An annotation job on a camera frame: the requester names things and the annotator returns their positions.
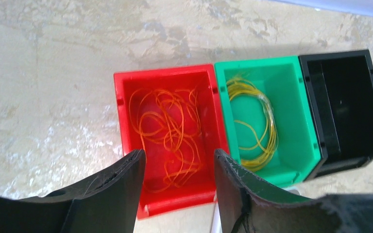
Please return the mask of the white marker orange cap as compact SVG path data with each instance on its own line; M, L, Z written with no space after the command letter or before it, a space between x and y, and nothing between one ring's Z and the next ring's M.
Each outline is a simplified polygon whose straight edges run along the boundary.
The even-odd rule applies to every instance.
M211 225L211 233L222 233L221 220L220 220L220 210L219 204L216 202L214 207L213 220Z

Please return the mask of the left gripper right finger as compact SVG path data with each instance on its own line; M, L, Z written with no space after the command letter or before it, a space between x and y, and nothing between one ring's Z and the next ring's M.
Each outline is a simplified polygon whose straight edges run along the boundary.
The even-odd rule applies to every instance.
M248 171L222 149L214 152L214 168L225 233L373 233L373 194L299 196Z

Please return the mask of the green plastic bin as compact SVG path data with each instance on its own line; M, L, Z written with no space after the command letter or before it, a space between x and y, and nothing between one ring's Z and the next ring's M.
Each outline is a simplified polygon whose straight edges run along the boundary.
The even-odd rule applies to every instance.
M321 160L297 56L214 65L231 157L266 181L305 181Z

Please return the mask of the white grey stapler case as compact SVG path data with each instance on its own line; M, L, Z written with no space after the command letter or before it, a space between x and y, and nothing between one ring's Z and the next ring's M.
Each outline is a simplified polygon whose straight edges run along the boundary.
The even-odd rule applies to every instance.
M286 188L284 188L284 190L286 190L286 191L288 191L288 192L291 192L291 193L293 193L293 194L296 194L296 195L298 195L298 196L301 195L300 190L299 190L297 187L295 187L295 186L286 187Z

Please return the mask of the black plastic bin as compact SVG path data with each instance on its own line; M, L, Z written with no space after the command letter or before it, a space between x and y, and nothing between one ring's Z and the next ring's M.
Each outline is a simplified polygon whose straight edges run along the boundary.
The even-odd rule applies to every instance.
M307 179L373 160L373 63L368 49L299 56L321 160Z

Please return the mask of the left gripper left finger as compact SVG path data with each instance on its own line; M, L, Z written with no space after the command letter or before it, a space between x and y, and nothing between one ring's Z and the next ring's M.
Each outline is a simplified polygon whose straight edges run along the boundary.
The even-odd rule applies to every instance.
M131 233L145 164L145 152L133 150L44 197L0 197L0 233Z

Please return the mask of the red plastic bin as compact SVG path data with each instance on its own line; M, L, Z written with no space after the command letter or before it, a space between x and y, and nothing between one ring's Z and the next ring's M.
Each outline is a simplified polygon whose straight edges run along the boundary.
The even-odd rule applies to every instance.
M214 152L228 150L212 64L114 74L124 152L143 149L137 218L215 202Z

